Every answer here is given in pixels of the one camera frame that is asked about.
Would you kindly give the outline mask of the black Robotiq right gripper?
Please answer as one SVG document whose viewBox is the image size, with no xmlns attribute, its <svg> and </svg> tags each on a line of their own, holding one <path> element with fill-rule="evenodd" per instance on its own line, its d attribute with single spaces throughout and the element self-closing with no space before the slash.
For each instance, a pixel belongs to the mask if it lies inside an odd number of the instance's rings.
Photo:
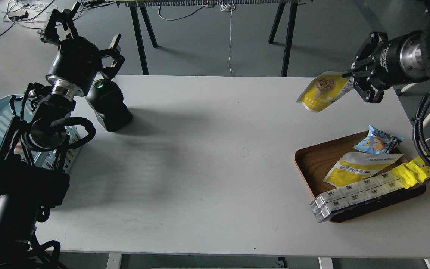
<svg viewBox="0 0 430 269">
<path fill-rule="evenodd" d="M 409 38 L 406 34 L 389 40 L 387 33 L 371 32 L 355 55 L 355 62 L 348 76 L 354 89 L 368 103 L 382 102 L 384 90 L 399 84 L 415 82 L 401 63 L 401 51 Z"/>
</svg>

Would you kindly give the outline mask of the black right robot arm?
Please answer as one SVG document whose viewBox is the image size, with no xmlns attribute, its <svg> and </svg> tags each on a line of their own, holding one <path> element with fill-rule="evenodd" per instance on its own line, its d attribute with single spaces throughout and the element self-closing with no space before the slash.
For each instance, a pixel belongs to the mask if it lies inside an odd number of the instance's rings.
<svg viewBox="0 0 430 269">
<path fill-rule="evenodd" d="M 381 102 L 392 86 L 430 80 L 430 0 L 424 4 L 429 14 L 424 30 L 391 40 L 384 32 L 371 32 L 343 73 L 365 102 Z"/>
</svg>

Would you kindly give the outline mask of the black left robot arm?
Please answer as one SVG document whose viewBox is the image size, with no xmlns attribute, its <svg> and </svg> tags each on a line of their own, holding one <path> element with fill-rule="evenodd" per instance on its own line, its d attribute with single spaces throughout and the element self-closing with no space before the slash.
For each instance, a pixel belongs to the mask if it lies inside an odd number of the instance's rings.
<svg viewBox="0 0 430 269">
<path fill-rule="evenodd" d="M 61 244 L 39 243 L 36 223 L 49 219 L 69 189 L 67 153 L 96 135 L 87 118 L 71 117 L 84 96 L 99 123 L 109 132 L 127 125 L 133 116 L 113 78 L 125 58 L 116 34 L 100 50 L 80 36 L 74 17 L 80 7 L 53 10 L 40 40 L 58 47 L 46 75 L 49 85 L 30 83 L 22 97 L 10 97 L 12 115 L 0 143 L 0 269 L 65 269 Z"/>
</svg>

